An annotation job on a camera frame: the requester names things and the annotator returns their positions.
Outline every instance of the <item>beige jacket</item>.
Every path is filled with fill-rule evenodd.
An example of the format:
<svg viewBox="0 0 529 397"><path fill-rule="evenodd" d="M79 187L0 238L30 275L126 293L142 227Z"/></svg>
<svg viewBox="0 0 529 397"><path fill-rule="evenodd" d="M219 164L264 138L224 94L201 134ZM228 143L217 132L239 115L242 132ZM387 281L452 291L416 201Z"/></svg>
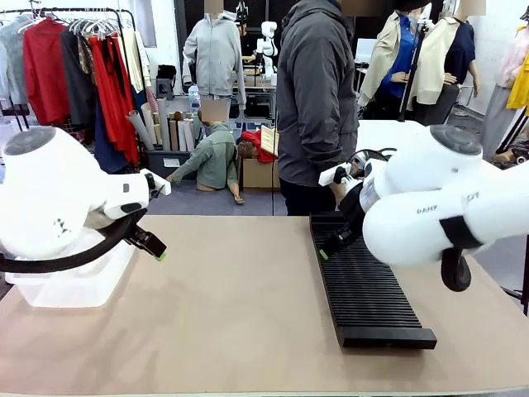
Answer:
<svg viewBox="0 0 529 397"><path fill-rule="evenodd" d="M425 105L435 105L445 82L445 59L455 39L460 24L447 17L437 22L422 42L417 72L412 83L412 92L407 109L412 110L413 99Z"/></svg>
<svg viewBox="0 0 529 397"><path fill-rule="evenodd" d="M369 69L360 89L360 106L367 106L397 59L400 47L400 17L391 14L374 43Z"/></svg>

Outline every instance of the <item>blue shirt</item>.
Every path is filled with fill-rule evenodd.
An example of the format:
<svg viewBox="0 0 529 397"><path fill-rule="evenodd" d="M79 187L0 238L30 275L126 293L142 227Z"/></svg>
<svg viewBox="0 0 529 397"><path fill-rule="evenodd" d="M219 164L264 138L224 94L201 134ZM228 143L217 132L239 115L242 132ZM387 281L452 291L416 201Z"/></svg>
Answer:
<svg viewBox="0 0 529 397"><path fill-rule="evenodd" d="M409 73L412 68L413 51L417 48L417 40L415 35L410 31L410 20L405 16L400 18L400 45L398 48L398 55L393 67L389 73L384 77L380 83L380 90L386 93L402 98L404 96L404 89L406 84L394 83L391 81L391 76L398 72Z"/></svg>

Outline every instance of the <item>black ribbed tray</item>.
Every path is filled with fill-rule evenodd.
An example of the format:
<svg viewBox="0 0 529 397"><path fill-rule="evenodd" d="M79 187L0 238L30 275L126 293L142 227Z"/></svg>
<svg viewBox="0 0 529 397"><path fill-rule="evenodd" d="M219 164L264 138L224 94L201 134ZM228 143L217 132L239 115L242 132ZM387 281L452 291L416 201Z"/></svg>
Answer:
<svg viewBox="0 0 529 397"><path fill-rule="evenodd" d="M391 267L368 251L362 238L325 261L320 247L345 219L340 213L311 217L311 233L338 342L343 347L434 349Z"/></svg>

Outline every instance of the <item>black pants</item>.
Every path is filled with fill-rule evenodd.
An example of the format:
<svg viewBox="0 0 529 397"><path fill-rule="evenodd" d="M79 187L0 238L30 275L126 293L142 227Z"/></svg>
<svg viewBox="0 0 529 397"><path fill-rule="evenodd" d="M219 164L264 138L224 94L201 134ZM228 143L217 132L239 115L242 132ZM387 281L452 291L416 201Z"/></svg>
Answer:
<svg viewBox="0 0 529 397"><path fill-rule="evenodd" d="M415 102L415 116L413 120L420 122L423 126L435 126L444 124L450 116L452 108L460 96L460 88L457 84L443 85L439 99L435 105L423 105Z"/></svg>
<svg viewBox="0 0 529 397"><path fill-rule="evenodd" d="M374 101L367 106L364 112L364 119L398 120L402 101L402 98L379 90L374 95Z"/></svg>
<svg viewBox="0 0 529 397"><path fill-rule="evenodd" d="M283 179L280 179L279 182L290 217L307 217L314 213L336 209L336 199L328 187L310 188L291 184Z"/></svg>

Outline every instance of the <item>floor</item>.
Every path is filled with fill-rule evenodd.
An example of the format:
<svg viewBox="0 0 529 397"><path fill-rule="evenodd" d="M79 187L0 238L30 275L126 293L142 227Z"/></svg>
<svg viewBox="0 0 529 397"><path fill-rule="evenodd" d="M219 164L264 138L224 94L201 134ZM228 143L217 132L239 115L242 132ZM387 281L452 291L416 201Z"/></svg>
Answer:
<svg viewBox="0 0 529 397"><path fill-rule="evenodd" d="M481 121L469 116L452 115L449 124L478 133ZM154 215L210 215L210 216L284 216L286 208L281 194L243 193L244 206L234 203L227 190L204 193L195 189L195 183L184 181L174 188L170 196L161 196L149 206ZM525 237L514 237L496 242L489 250L477 254L477 259L500 284L511 289L520 288L525 256ZM0 298L7 292L0 278ZM529 390L496 393L486 397L529 397Z"/></svg>

